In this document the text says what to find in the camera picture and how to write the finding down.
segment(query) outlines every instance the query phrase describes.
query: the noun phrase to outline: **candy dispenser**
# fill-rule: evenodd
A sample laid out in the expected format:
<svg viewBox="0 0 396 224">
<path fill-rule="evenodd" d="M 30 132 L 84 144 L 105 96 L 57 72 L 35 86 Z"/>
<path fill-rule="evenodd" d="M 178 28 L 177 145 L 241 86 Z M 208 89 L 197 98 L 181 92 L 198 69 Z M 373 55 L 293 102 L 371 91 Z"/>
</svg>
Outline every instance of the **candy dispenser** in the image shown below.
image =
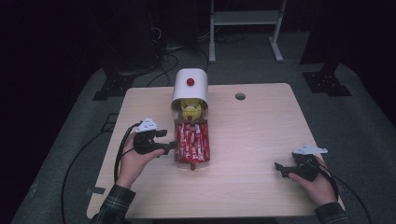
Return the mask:
<svg viewBox="0 0 396 224">
<path fill-rule="evenodd" d="M 201 168 L 210 160 L 207 128 L 207 75 L 201 69 L 178 71 L 172 101 L 175 162 L 180 168 Z"/>
</svg>

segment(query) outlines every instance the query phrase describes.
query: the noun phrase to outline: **wire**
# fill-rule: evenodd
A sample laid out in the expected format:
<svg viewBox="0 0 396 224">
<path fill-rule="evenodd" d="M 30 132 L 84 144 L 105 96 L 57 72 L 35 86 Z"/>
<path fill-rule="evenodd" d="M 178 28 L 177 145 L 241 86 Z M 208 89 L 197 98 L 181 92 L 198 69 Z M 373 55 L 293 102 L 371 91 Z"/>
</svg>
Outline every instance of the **wire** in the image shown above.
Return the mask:
<svg viewBox="0 0 396 224">
<path fill-rule="evenodd" d="M 128 152 L 134 150 L 134 147 L 132 147 L 131 149 L 126 150 L 126 152 L 122 153 L 121 157 L 125 156 L 125 154 L 127 154 Z"/>
<path fill-rule="evenodd" d="M 165 69 L 163 69 L 163 64 L 161 63 L 161 70 L 163 70 L 163 72 L 165 72 L 165 75 L 166 75 L 166 79 L 168 80 L 168 84 L 166 85 L 166 86 L 172 86 L 172 84 L 171 84 L 171 79 L 170 79 L 170 77 L 169 77 L 169 75 L 168 75 L 168 71 L 165 71 Z"/>
<path fill-rule="evenodd" d="M 228 44 L 233 44 L 239 41 L 242 41 L 245 39 L 244 34 L 240 34 L 241 36 L 237 35 L 231 35 L 231 34 L 223 34 L 223 35 L 216 35 L 215 36 L 215 41 L 218 44 L 223 44 L 223 45 L 228 45 Z"/>
<path fill-rule="evenodd" d="M 102 133 L 107 133 L 109 130 L 112 130 L 114 128 L 114 125 L 102 130 L 99 134 L 97 134 L 94 138 L 92 138 L 90 141 L 88 141 L 87 144 L 85 144 L 78 152 L 78 154 L 74 157 L 74 159 L 72 160 L 72 162 L 69 164 L 69 167 L 67 168 L 66 174 L 64 176 L 64 182 L 62 184 L 62 191 L 61 191 L 61 213 L 62 213 L 62 222 L 63 224 L 66 224 L 66 219 L 65 219 L 65 215 L 64 215 L 64 189 L 66 186 L 66 181 L 67 181 L 67 177 L 69 176 L 70 170 L 74 164 L 74 162 L 76 161 L 76 159 L 78 158 L 78 156 L 81 154 L 82 151 L 84 151 L 84 149 L 90 144 L 92 143 L 96 138 L 98 138 L 99 136 L 102 135 Z"/>
<path fill-rule="evenodd" d="M 163 35 L 163 33 L 161 32 L 161 30 L 157 27 L 151 27 L 151 31 L 152 30 L 156 30 L 158 31 L 158 37 L 157 37 L 157 41 L 161 39 L 161 36 Z"/>
<path fill-rule="evenodd" d="M 306 162 L 306 161 L 302 161 L 302 164 L 308 165 L 309 167 L 311 167 L 312 169 L 316 170 L 318 173 L 323 175 L 329 181 L 329 183 L 332 185 L 332 189 L 334 190 L 335 198 L 338 198 L 339 194 L 338 194 L 337 184 L 335 183 L 334 178 L 330 175 L 329 170 L 326 169 L 326 171 L 328 171 L 328 173 L 326 173 L 322 169 L 320 169 L 319 167 L 311 164 L 310 162 Z"/>
<path fill-rule="evenodd" d="M 209 38 L 209 35 L 210 35 L 210 32 L 207 32 L 205 35 L 199 36 L 199 37 L 198 37 L 198 43 L 200 43 L 200 42 L 202 42 L 202 41 L 208 39 L 208 38 Z"/>
<path fill-rule="evenodd" d="M 165 50 L 166 50 L 168 53 L 173 53 L 173 52 L 176 52 L 176 51 L 181 50 L 181 49 L 184 49 L 184 48 L 186 48 L 186 46 L 180 45 L 180 46 L 177 46 L 177 47 L 165 48 Z"/>
<path fill-rule="evenodd" d="M 117 152 L 116 162 L 114 164 L 114 183 L 116 183 L 117 179 L 119 178 L 120 160 L 121 160 L 121 157 L 123 156 L 122 151 L 123 151 L 123 148 L 125 146 L 126 140 L 128 139 L 129 134 L 131 134 L 132 129 L 134 127 L 139 126 L 141 123 L 142 122 L 136 123 L 136 124 L 132 125 L 131 127 L 129 127 L 126 130 L 125 135 L 122 137 L 122 140 L 121 140 L 121 143 L 120 143 L 120 147 L 119 147 L 119 151 Z"/>
<path fill-rule="evenodd" d="M 371 215 L 369 210 L 367 209 L 366 205 L 364 204 L 363 200 L 359 197 L 359 195 L 355 192 L 355 190 L 352 189 L 352 187 L 350 187 L 345 181 L 343 181 L 341 178 L 339 178 L 338 176 L 332 174 L 329 169 L 327 169 L 325 166 L 320 165 L 321 167 L 323 167 L 324 169 L 326 169 L 326 171 L 336 180 L 338 180 L 339 182 L 341 182 L 341 184 L 346 187 L 347 189 L 349 189 L 349 191 L 356 197 L 356 199 L 359 201 L 359 203 L 361 204 L 361 207 L 363 208 L 367 219 L 369 221 L 369 223 L 373 223 Z"/>
<path fill-rule="evenodd" d="M 198 50 L 201 51 L 204 54 L 205 58 L 206 58 L 206 67 L 204 69 L 204 71 L 206 72 L 207 69 L 209 68 L 209 57 L 207 57 L 206 53 L 203 50 L 201 50 L 201 49 L 198 49 Z"/>
<path fill-rule="evenodd" d="M 149 87 L 149 85 L 151 85 L 151 83 L 152 83 L 155 79 L 157 79 L 158 77 L 163 76 L 163 75 L 167 75 L 168 72 L 172 71 L 174 68 L 177 67 L 177 65 L 178 65 L 178 58 L 177 58 L 176 56 L 172 55 L 172 54 L 167 54 L 167 55 L 173 57 L 173 58 L 176 60 L 176 63 L 175 63 L 170 69 L 168 69 L 168 70 L 166 70 L 166 71 L 160 73 L 158 76 L 154 77 L 154 78 L 148 83 L 148 85 L 147 85 L 146 87 Z"/>
</svg>

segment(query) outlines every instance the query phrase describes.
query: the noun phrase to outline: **black controller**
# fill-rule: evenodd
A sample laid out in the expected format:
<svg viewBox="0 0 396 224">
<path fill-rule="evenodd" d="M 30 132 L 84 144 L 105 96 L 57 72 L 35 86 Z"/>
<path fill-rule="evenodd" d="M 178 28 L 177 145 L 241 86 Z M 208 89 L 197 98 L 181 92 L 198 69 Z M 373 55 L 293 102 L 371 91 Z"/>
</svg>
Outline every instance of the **black controller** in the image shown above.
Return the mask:
<svg viewBox="0 0 396 224">
<path fill-rule="evenodd" d="M 154 142 L 154 137 L 164 137 L 166 136 L 167 131 L 166 130 L 153 130 L 153 131 L 147 131 L 147 132 L 142 132 L 142 133 L 137 133 L 134 136 L 134 150 L 139 153 L 139 154 L 147 154 L 155 149 L 163 148 L 165 152 L 163 155 L 168 155 L 169 150 L 176 148 L 177 142 L 170 142 L 169 144 L 163 144 L 163 143 L 155 143 Z"/>
<path fill-rule="evenodd" d="M 295 167 L 284 167 L 283 165 L 275 162 L 275 168 L 280 171 L 282 177 L 289 177 L 289 173 L 295 173 L 300 177 L 314 181 L 318 176 L 319 163 L 314 155 L 302 155 L 291 153 L 294 158 Z"/>
</svg>

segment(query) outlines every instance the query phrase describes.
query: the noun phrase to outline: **dark background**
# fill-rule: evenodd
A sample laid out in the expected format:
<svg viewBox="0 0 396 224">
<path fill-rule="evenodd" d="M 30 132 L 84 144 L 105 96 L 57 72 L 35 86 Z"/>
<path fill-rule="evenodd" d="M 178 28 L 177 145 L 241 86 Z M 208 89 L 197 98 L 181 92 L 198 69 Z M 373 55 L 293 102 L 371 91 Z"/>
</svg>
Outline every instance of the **dark background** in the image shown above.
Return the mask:
<svg viewBox="0 0 396 224">
<path fill-rule="evenodd" d="M 136 67 L 155 64 L 161 51 L 138 44 L 151 43 L 145 24 L 160 26 L 165 35 L 192 45 L 191 36 L 196 35 L 192 33 L 208 29 L 209 1 L 135 1 L 141 4 L 139 17 L 128 17 L 128 11 L 114 16 L 114 2 L 131 4 L 108 0 L 0 2 L 1 96 L 5 102 L 1 223 L 13 218 L 78 95 L 104 62 L 126 60 Z M 251 9 L 279 4 L 264 2 L 230 1 L 230 5 Z M 218 9 L 227 5 L 228 1 L 217 0 Z M 170 13 L 170 8 L 190 13 Z M 394 3 L 385 0 L 289 1 L 281 32 L 312 31 L 302 63 L 324 63 L 328 52 L 334 52 L 360 76 L 395 124 L 395 9 Z M 133 29 L 126 31 L 128 21 Z M 170 28 L 175 26 L 186 27 L 188 32 Z M 134 39 L 136 32 L 143 32 L 146 38 Z M 125 46 L 129 39 L 134 41 Z"/>
</svg>

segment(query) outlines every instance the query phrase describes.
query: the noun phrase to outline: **hand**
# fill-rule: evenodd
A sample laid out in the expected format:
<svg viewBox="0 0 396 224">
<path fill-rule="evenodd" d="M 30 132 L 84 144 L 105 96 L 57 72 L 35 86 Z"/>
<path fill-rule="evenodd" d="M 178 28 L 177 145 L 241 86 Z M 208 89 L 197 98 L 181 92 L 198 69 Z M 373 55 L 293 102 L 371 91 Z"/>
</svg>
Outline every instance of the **hand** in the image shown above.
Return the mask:
<svg viewBox="0 0 396 224">
<path fill-rule="evenodd" d="M 126 140 L 123 152 L 125 153 L 120 160 L 120 175 L 116 184 L 130 189 L 134 181 L 140 176 L 146 164 L 154 158 L 161 156 L 165 150 L 156 149 L 148 154 L 140 155 L 135 150 L 130 150 L 134 147 L 134 136 L 136 133 L 131 133 Z"/>
<path fill-rule="evenodd" d="M 315 156 L 315 158 L 317 159 L 317 161 L 320 165 L 325 166 L 324 161 L 322 161 L 317 156 Z M 305 180 L 304 178 L 302 178 L 299 175 L 294 174 L 294 173 L 289 173 L 289 177 L 293 181 L 299 183 L 305 189 L 305 191 L 308 193 L 311 200 L 314 203 L 316 203 L 317 205 L 321 206 L 325 203 L 338 202 L 337 198 L 335 197 L 334 189 L 332 188 L 332 184 L 330 184 L 330 182 L 326 179 L 326 177 L 324 177 L 320 173 L 318 174 L 318 177 L 313 182 Z"/>
</svg>

